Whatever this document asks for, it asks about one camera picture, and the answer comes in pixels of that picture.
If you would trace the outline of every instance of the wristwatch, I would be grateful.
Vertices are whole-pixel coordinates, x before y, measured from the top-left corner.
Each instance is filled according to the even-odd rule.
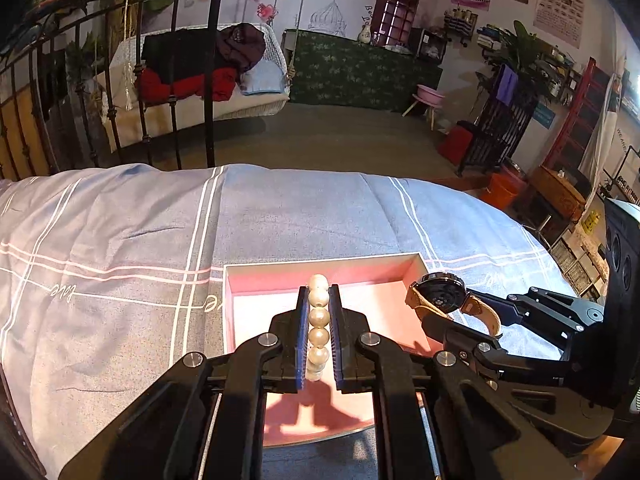
[[[454,320],[449,314],[456,310],[479,319],[489,335],[500,337],[502,325],[495,310],[466,290],[463,282],[450,272],[432,272],[413,282],[407,291],[405,303],[415,310],[420,320],[427,309],[438,316]]]

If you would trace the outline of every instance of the gray bedsheet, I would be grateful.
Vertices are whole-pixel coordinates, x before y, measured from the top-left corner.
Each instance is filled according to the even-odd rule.
[[[417,180],[130,165],[1,182],[0,359],[49,478],[185,352],[222,352],[224,264],[411,251],[501,297],[572,294],[518,224]],[[559,356],[522,327],[505,332],[511,352]],[[360,457],[347,478],[374,474],[371,441],[344,440]],[[293,458],[291,472],[318,478],[318,460],[344,465],[322,451],[339,445],[266,451],[266,477]]]

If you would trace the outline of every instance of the pink box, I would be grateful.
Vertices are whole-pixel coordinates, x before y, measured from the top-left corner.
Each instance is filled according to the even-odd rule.
[[[442,345],[424,335],[415,312],[404,302],[409,285],[427,273],[419,253],[226,265],[222,292],[225,353],[266,332],[271,317],[296,307],[300,286],[313,274],[324,274],[329,283],[340,286],[342,306],[366,314],[373,332],[411,352],[431,355]],[[267,394],[264,445],[312,442],[372,425],[371,395],[338,392],[329,359],[322,379],[305,381],[298,394]]]

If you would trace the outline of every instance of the green patterned counter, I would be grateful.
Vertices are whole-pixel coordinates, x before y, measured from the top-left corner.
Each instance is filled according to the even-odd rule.
[[[295,38],[287,31],[285,48]],[[442,69],[384,48],[300,30],[290,100],[404,112],[418,83],[438,88]]]

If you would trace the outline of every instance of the red container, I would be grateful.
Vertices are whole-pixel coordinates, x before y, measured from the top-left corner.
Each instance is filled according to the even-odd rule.
[[[473,138],[469,130],[456,124],[439,144],[438,153],[457,166],[465,156],[466,149]]]
[[[511,168],[508,168],[506,166],[501,166],[500,174],[510,180],[510,182],[513,184],[513,187],[515,187],[518,190],[518,194],[523,192],[524,189],[527,187],[527,183],[522,178],[522,176],[519,173],[516,173],[516,171],[512,170]]]
[[[480,200],[494,206],[500,211],[507,209],[519,193],[512,177],[501,173],[494,173],[489,181],[489,187],[480,196]]]

